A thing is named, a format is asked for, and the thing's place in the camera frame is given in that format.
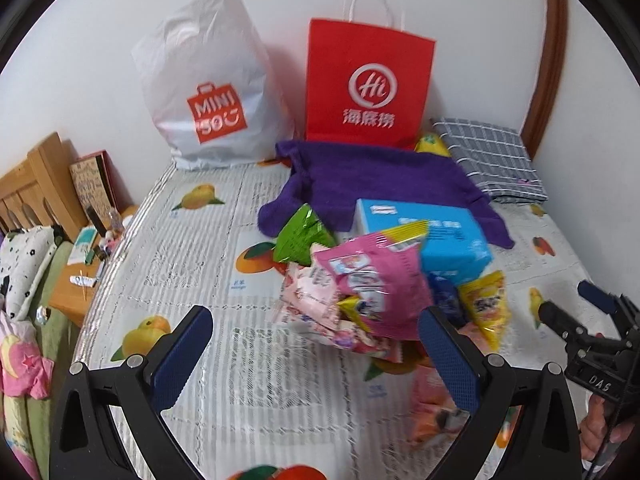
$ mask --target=blue box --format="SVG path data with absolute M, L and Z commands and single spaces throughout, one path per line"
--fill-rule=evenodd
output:
M 418 220 L 429 222 L 420 251 L 422 272 L 449 278 L 457 286 L 478 278 L 493 260 L 478 222 L 459 207 L 360 199 L 352 233 L 363 235 Z

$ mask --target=mattress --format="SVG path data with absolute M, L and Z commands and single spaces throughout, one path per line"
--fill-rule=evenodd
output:
M 258 209 L 279 194 L 288 175 L 279 164 L 197 173 L 169 168 L 108 266 L 76 359 L 89 368 L 119 365 L 120 346 L 125 336 L 130 344 L 132 331 L 174 328 L 192 305 L 204 305 L 214 319 L 211 342 L 177 404 L 162 416 L 205 478 L 304 463 L 331 480 L 424 480 L 447 447 L 412 450 L 406 443 L 412 376 L 365 382 L 365 356 L 309 343 L 271 322 L 281 269 L 269 251 L 251 261 L 244 255 L 270 241 L 257 229 Z M 218 200 L 204 200 L 212 194 Z M 587 273 L 542 208 L 495 208 L 516 240 L 512 250 L 492 247 L 487 269 L 506 275 L 513 317 L 500 353 L 510 364 L 566 365 L 562 342 L 536 327 L 532 288 L 591 331 L 613 335 L 609 320 L 578 297 L 576 285 Z M 586 392 L 570 387 L 579 418 Z M 151 478 L 117 408 L 114 418 L 136 471 Z M 479 478 L 492 475 L 500 453 L 494 447 Z

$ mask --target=hand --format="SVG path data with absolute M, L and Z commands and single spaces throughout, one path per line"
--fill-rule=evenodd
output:
M 634 430 L 636 422 L 626 420 L 617 425 L 609 438 L 613 443 L 624 442 Z M 585 460 L 593 460 L 607 433 L 607 423 L 604 419 L 604 399 L 592 394 L 589 398 L 589 411 L 580 423 L 580 454 Z

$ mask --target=gray checkered pillowcase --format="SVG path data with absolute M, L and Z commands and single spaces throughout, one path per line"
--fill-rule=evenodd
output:
M 547 199 L 516 130 L 462 119 L 432 121 L 451 157 L 492 200 L 531 203 Z

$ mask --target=purple cloth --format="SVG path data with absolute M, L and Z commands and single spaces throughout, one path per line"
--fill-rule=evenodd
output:
M 258 227 L 270 237 L 304 203 L 331 231 L 348 232 L 356 200 L 396 200 L 465 207 L 476 218 L 487 241 L 513 247 L 504 221 L 490 199 L 451 158 L 395 148 L 285 140 L 278 157 L 291 159 L 291 176 L 279 197 L 258 212 Z

